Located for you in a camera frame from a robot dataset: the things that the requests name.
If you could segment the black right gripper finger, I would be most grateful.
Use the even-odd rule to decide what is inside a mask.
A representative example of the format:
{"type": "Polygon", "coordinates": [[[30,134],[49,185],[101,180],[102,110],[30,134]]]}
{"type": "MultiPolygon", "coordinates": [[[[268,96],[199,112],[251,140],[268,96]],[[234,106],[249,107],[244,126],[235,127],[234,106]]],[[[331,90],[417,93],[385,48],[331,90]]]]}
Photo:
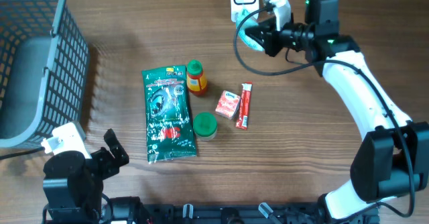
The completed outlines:
{"type": "Polygon", "coordinates": [[[244,34],[243,42],[247,47],[251,49],[263,49],[263,42],[258,39],[255,40],[247,34],[244,34]]]}
{"type": "Polygon", "coordinates": [[[245,34],[250,37],[261,37],[264,33],[276,30],[275,18],[269,18],[259,22],[256,26],[251,26],[245,29],[245,34]]]}

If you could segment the green foil snack bag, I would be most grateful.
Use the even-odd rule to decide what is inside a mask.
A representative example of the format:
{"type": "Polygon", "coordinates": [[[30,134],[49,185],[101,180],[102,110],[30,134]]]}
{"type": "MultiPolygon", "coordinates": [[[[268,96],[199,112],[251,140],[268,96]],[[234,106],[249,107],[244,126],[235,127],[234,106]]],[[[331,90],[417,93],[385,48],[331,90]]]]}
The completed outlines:
{"type": "Polygon", "coordinates": [[[186,84],[186,67],[165,66],[142,72],[147,161],[197,154],[186,84]]]}

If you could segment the red white tissue packet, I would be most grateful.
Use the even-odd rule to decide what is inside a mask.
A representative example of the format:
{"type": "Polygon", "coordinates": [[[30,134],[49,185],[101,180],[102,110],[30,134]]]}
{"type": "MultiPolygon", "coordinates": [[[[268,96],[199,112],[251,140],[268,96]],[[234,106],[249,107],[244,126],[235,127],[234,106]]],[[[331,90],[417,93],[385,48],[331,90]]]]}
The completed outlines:
{"type": "Polygon", "coordinates": [[[215,112],[227,119],[232,119],[236,114],[241,97],[229,91],[223,91],[218,101],[215,112]]]}

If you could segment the red stick sachet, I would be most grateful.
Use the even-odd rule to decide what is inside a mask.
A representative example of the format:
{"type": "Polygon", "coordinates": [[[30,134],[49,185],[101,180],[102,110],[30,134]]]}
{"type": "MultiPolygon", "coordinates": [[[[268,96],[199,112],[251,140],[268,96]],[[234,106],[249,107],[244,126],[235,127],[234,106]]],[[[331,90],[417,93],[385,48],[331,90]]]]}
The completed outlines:
{"type": "Polygon", "coordinates": [[[252,86],[253,86],[252,82],[244,82],[242,84],[243,89],[241,94],[239,116],[236,122],[236,127],[239,129],[247,129],[247,126],[248,126],[248,116],[249,116],[252,86]]]}

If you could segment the green lid clear jar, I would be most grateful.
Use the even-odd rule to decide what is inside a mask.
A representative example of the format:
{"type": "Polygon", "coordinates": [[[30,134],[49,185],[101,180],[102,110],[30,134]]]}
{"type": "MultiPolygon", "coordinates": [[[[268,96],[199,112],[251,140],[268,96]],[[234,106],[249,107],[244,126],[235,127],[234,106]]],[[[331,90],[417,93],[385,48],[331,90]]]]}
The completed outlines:
{"type": "Polygon", "coordinates": [[[203,140],[212,140],[217,134],[216,117],[208,112],[199,113],[193,121],[193,129],[196,136],[203,140]]]}

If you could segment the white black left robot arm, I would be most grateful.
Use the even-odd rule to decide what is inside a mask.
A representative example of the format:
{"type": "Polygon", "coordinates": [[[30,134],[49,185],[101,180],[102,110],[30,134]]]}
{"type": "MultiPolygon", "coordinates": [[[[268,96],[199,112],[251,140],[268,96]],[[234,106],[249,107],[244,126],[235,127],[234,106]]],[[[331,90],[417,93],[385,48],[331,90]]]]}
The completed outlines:
{"type": "Polygon", "coordinates": [[[103,181],[129,163],[112,129],[104,134],[104,141],[108,148],[93,152],[90,159],[69,150],[45,163],[43,190],[48,204],[42,210],[42,223],[151,223],[140,198],[110,199],[103,193],[103,181]]]}

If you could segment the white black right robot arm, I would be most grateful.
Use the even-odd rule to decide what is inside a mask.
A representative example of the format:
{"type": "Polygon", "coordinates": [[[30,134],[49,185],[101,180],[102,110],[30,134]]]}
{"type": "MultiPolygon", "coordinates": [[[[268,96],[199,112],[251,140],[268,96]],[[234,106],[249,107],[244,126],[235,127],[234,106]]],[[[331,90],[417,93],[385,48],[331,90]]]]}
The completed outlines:
{"type": "Polygon", "coordinates": [[[389,98],[370,72],[351,36],[339,32],[339,0],[306,0],[305,20],[296,23],[288,0],[263,0],[269,18],[236,16],[235,37],[250,48],[276,56],[281,50],[304,52],[306,66],[332,86],[352,115],[361,145],[341,187],[319,197],[310,211],[288,211],[313,223],[368,223],[389,201],[409,196],[412,215],[416,193],[428,185],[428,124],[416,123],[389,98]]]}

